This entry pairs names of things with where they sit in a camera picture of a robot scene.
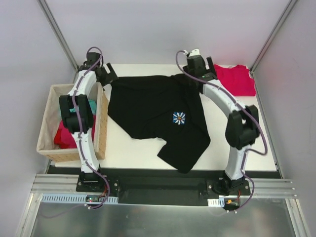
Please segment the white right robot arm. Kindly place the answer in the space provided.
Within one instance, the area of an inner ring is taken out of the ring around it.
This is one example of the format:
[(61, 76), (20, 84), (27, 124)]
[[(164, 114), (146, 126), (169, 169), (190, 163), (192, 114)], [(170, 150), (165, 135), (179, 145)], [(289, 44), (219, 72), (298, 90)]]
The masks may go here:
[(225, 138), (230, 152), (222, 189), (233, 195), (240, 189), (239, 182), (244, 178), (247, 151), (260, 135), (258, 109), (241, 103), (222, 85), (211, 57), (204, 59), (197, 48), (180, 52), (187, 60), (187, 65), (182, 68), (185, 75), (196, 81), (202, 94), (213, 101), (227, 118)]

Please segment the black flower print t-shirt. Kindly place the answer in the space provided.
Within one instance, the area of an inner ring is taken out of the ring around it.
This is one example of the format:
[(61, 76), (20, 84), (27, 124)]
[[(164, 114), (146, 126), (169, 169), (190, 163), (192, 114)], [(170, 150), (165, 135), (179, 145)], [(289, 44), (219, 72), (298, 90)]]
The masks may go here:
[(188, 173), (211, 142), (197, 85), (177, 74), (120, 77), (111, 87), (109, 117), (133, 139), (164, 140), (158, 157)]

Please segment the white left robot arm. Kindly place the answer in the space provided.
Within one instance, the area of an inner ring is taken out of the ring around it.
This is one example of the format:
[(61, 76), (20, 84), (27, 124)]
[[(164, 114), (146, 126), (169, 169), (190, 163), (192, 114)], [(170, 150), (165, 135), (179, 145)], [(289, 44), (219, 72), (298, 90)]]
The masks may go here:
[(63, 125), (71, 133), (79, 152), (81, 173), (79, 182), (87, 185), (93, 192), (99, 192), (106, 183), (101, 175), (100, 163), (97, 160), (93, 142), (93, 114), (88, 95), (96, 83), (106, 86), (118, 79), (112, 65), (104, 68), (104, 57), (101, 49), (91, 47), (86, 53), (86, 60), (79, 67), (78, 78), (73, 88), (66, 95), (59, 97), (59, 106)]

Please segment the wicker laundry basket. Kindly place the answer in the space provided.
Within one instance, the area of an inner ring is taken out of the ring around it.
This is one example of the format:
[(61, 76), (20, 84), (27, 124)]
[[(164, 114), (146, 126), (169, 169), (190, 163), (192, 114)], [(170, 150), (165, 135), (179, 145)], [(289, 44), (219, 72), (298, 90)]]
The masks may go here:
[[(50, 87), (45, 111), (40, 128), (37, 152), (54, 162), (69, 162), (80, 160), (77, 149), (60, 149), (53, 139), (61, 122), (59, 97), (67, 94), (73, 88), (72, 84), (55, 84)], [(98, 160), (105, 158), (107, 141), (108, 99), (100, 83), (93, 85), (88, 96), (96, 101), (96, 125), (93, 147)]]

